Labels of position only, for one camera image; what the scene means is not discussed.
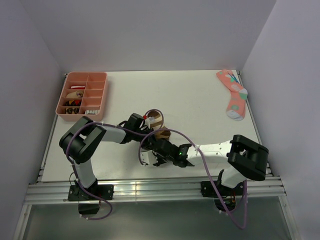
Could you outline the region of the dark argyle rolled sock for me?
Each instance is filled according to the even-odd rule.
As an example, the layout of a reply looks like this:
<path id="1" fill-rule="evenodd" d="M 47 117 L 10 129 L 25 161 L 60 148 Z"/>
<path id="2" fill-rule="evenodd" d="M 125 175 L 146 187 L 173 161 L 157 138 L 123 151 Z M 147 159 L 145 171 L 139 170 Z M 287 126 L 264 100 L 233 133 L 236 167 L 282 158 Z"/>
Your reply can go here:
<path id="1" fill-rule="evenodd" d="M 67 106 L 67 107 L 80 107 L 81 103 L 82 103 L 81 100 L 72 99 L 72 100 L 66 101 L 64 105 Z"/>

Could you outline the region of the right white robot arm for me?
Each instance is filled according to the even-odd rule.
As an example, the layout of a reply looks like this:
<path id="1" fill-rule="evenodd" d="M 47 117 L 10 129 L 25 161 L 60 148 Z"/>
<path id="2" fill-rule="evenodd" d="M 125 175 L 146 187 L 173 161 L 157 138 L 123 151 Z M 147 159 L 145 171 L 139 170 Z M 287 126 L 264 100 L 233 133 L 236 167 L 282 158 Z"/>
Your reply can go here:
<path id="1" fill-rule="evenodd" d="M 243 135 L 234 135 L 230 141 L 193 146 L 191 143 L 180 146 L 167 139 L 147 139 L 148 151 L 140 154 L 145 165 L 159 167 L 172 163 L 180 168 L 195 167 L 206 163 L 228 164 L 220 171 L 216 185 L 222 195 L 229 194 L 239 183 L 249 179 L 266 179 L 269 150 Z"/>

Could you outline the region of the pink patterned sock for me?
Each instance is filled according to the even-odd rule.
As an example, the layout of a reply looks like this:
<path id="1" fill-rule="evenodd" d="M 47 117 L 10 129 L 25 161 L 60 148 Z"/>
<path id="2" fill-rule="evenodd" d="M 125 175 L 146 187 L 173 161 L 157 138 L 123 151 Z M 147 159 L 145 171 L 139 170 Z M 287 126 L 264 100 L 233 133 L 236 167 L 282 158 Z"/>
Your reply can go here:
<path id="1" fill-rule="evenodd" d="M 243 120 L 246 115 L 248 91 L 240 84 L 231 70 L 220 70 L 216 76 L 230 93 L 226 115 L 235 121 Z"/>

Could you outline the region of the brown argyle rolled sock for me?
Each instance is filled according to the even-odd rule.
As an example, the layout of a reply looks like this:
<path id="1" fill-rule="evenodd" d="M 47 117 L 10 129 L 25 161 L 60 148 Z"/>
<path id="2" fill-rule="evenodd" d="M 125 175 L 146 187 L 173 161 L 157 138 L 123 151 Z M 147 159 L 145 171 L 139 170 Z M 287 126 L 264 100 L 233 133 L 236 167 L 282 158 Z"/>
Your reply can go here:
<path id="1" fill-rule="evenodd" d="M 79 107 L 67 107 L 64 110 L 64 113 L 67 115 L 77 115 L 80 112 L 80 108 Z"/>

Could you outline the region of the brown striped sock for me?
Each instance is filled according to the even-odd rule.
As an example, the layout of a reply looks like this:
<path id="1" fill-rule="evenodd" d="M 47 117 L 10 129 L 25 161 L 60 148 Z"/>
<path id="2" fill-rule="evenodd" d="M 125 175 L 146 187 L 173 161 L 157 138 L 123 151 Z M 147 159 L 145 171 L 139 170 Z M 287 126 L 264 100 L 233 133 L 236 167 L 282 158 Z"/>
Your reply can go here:
<path id="1" fill-rule="evenodd" d="M 155 133 L 156 139 L 165 139 L 169 140 L 171 133 L 168 131 L 164 124 L 164 118 L 162 114 L 157 110 L 150 110 L 147 114 L 148 117 L 154 117 L 155 123 L 152 124 L 149 128 L 153 129 L 154 131 L 159 130 Z"/>

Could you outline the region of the beige rolled sock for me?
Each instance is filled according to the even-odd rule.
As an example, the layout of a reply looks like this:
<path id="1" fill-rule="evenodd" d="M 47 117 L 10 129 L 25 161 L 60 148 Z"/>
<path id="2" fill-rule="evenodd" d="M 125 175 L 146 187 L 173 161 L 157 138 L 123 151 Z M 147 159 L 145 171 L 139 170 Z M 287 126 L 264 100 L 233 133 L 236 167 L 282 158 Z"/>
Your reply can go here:
<path id="1" fill-rule="evenodd" d="M 84 92 L 83 91 L 73 91 L 73 92 L 70 92 L 68 93 L 65 97 L 66 98 L 74 98 L 74 99 L 77 99 L 77 98 L 82 98 L 84 95 Z"/>

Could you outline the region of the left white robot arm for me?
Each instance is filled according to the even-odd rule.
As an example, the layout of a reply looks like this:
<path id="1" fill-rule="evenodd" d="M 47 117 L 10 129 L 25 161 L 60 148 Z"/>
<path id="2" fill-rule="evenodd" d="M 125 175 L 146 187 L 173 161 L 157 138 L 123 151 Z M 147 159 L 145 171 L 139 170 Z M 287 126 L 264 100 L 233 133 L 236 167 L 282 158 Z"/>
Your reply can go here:
<path id="1" fill-rule="evenodd" d="M 128 120 L 119 125 L 96 122 L 83 116 L 61 137 L 59 146 L 81 184 L 79 194 L 82 197 L 91 200 L 98 193 L 97 178 L 93 172 L 91 158 L 100 142 L 117 144 L 141 142 L 145 135 L 152 131 L 144 124 L 144 118 L 137 113 L 131 114 Z"/>

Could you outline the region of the red white rolled sock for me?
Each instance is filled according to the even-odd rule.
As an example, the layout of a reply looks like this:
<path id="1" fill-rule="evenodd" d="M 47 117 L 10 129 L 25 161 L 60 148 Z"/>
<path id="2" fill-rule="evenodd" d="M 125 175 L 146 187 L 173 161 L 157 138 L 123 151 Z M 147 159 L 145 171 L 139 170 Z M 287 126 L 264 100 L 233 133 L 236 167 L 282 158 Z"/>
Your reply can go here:
<path id="1" fill-rule="evenodd" d="M 85 88 L 85 85 L 73 85 L 70 87 L 71 90 L 84 90 Z"/>

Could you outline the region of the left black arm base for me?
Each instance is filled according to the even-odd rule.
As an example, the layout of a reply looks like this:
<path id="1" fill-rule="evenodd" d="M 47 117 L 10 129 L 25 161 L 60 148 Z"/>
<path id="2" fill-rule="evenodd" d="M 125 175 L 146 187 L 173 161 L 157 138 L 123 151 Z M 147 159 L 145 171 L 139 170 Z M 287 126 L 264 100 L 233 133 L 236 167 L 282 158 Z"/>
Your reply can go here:
<path id="1" fill-rule="evenodd" d="M 92 189 L 93 195 L 107 201 L 113 199 L 113 193 L 113 184 L 98 184 Z M 78 184 L 69 187 L 67 200 L 69 202 L 78 202 L 78 213 L 86 217 L 96 215 L 100 210 L 102 202 L 102 200 L 85 193 Z"/>

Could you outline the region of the pink divided organizer tray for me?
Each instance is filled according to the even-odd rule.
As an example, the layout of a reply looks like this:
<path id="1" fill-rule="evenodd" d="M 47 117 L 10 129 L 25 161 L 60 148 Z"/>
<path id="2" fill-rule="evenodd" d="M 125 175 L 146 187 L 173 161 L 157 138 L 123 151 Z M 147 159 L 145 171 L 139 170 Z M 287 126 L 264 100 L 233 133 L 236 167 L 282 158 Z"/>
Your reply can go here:
<path id="1" fill-rule="evenodd" d="M 72 71 L 65 76 L 56 115 L 67 122 L 88 116 L 94 121 L 104 117 L 108 91 L 105 71 Z"/>

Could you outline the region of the white black striped sock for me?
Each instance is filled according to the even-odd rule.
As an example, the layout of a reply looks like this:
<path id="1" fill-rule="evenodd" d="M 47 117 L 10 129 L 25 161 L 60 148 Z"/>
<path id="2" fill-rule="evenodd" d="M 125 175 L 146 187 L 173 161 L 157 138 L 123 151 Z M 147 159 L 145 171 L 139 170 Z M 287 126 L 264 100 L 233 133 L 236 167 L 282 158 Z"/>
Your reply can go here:
<path id="1" fill-rule="evenodd" d="M 87 109 L 85 110 L 85 115 L 98 115 L 100 113 L 99 109 Z"/>

